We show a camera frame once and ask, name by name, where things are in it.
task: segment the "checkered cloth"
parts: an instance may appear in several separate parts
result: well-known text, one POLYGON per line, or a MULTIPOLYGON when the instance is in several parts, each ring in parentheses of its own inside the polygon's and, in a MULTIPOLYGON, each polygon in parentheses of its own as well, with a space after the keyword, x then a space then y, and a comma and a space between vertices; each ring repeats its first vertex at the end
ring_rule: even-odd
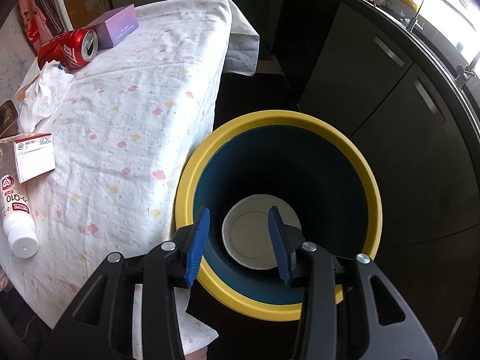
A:
POLYGON ((65 28, 63 27, 63 23, 60 19, 60 15, 57 11, 54 0, 35 0, 35 3, 45 15, 45 24, 53 36, 57 36, 65 32, 65 28))

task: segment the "red soda can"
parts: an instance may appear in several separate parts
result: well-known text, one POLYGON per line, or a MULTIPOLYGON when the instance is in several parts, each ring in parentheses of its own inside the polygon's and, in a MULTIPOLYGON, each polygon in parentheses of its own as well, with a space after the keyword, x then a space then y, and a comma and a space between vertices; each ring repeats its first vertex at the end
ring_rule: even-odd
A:
POLYGON ((59 61, 69 68, 80 68, 90 62, 98 50, 97 33, 80 28, 65 32, 45 43, 38 50, 38 67, 47 62, 59 61))

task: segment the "yellow object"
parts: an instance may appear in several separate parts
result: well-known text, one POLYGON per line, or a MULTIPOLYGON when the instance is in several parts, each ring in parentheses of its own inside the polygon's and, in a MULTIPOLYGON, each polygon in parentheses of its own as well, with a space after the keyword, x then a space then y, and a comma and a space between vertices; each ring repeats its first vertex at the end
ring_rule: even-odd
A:
POLYGON ((402 3, 405 5, 408 5, 410 8, 412 8, 415 12, 418 12, 419 6, 413 2, 413 0, 400 0, 402 3))
MULTIPOLYGON (((177 191, 175 220, 177 228, 194 222, 195 190, 208 161, 218 149, 235 136, 253 128, 283 125, 303 128, 328 140, 347 157, 361 180, 368 210, 368 227, 362 253, 374 258, 380 243, 382 205, 374 175, 359 150, 340 131, 313 116, 293 111, 260 111, 225 123, 205 139, 189 159, 177 191)), ((273 305, 247 298, 227 286, 202 258, 198 281, 217 300, 231 309, 267 321, 294 321, 300 318, 302 304, 273 305)), ((341 286, 335 287, 335 301, 343 300, 341 286)))

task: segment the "dark floor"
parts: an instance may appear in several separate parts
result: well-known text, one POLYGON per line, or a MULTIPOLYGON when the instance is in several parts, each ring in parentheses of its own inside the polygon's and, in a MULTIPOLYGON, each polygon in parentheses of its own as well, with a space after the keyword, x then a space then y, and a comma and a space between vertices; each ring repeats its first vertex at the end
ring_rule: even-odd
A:
POLYGON ((289 102, 288 83, 279 74, 222 74, 215 106, 216 129, 236 117, 267 109, 298 111, 289 102))
MULTIPOLYGON (((261 59, 271 60, 268 53, 263 54, 261 59)), ((223 74, 214 128, 235 117, 268 109, 298 110, 296 104, 289 102, 289 87, 282 75, 223 74)), ((0 310, 28 349, 38 354, 51 330, 15 289, 0 292, 0 310)), ((211 297, 198 282, 193 286, 188 312, 219 333, 219 338, 209 345, 208 360, 287 360, 291 357, 296 321, 266 322, 238 314, 211 297)))

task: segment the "window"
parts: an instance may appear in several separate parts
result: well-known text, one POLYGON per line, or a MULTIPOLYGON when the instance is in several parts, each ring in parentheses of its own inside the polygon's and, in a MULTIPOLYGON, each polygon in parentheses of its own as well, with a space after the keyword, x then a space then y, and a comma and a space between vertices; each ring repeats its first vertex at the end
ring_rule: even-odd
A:
MULTIPOLYGON (((480 50, 480 10, 473 0, 425 0, 420 15, 454 46, 462 44, 468 63, 480 50)), ((480 66, 475 71, 480 73, 480 66)))

